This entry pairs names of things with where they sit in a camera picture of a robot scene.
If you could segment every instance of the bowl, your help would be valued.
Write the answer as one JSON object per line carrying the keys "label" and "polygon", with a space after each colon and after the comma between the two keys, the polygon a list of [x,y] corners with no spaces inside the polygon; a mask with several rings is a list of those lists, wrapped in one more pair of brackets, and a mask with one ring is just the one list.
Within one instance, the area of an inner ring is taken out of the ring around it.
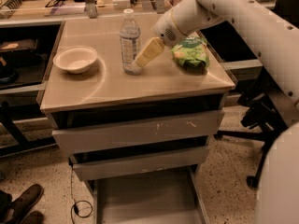
{"label": "bowl", "polygon": [[53,59],[56,67],[71,74],[82,74],[88,71],[96,61],[96,50],[86,46],[63,49]]}

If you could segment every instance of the clear water bottle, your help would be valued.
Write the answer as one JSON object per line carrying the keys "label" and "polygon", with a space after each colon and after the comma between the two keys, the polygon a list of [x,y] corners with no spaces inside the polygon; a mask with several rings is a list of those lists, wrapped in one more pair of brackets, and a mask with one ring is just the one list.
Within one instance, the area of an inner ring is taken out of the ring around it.
{"label": "clear water bottle", "polygon": [[123,11],[124,21],[121,25],[121,57],[123,69],[127,74],[138,75],[142,68],[133,64],[136,54],[140,51],[140,28],[134,20],[134,11]]}

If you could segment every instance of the drawer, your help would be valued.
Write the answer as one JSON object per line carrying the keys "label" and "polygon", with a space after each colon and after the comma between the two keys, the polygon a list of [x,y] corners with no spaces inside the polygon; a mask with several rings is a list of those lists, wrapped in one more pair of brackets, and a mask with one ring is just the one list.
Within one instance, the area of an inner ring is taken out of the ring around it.
{"label": "drawer", "polygon": [[85,126],[53,131],[60,149],[67,156],[120,147],[179,140],[215,134],[222,110],[153,119]]}
{"label": "drawer", "polygon": [[208,223],[188,168],[97,180],[93,199],[94,223]]}
{"label": "drawer", "polygon": [[142,174],[184,166],[198,165],[205,162],[208,146],[197,146],[192,140],[173,141],[161,144],[161,148],[143,148],[143,155],[128,155],[121,158],[111,157],[100,161],[74,164],[73,169],[80,181],[90,181],[114,176]]}

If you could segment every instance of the snack bag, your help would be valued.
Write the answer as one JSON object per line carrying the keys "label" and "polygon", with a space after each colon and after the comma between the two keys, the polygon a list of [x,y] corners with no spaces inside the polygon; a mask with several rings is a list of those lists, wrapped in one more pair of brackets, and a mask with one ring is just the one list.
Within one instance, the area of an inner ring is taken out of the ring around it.
{"label": "snack bag", "polygon": [[184,68],[209,66],[206,40],[203,37],[189,36],[175,45],[171,51],[176,63]]}

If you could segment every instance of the foot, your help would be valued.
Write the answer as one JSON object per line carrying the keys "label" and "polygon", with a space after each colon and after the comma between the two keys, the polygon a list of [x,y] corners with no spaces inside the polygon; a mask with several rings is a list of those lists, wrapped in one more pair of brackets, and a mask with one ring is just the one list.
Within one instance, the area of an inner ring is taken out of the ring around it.
{"label": "foot", "polygon": [[18,224],[26,216],[28,211],[39,201],[43,194],[43,188],[39,184],[29,187],[17,198],[9,209],[6,224]]}
{"label": "foot", "polygon": [[41,224],[43,223],[44,216],[38,211],[30,213],[20,224]]}

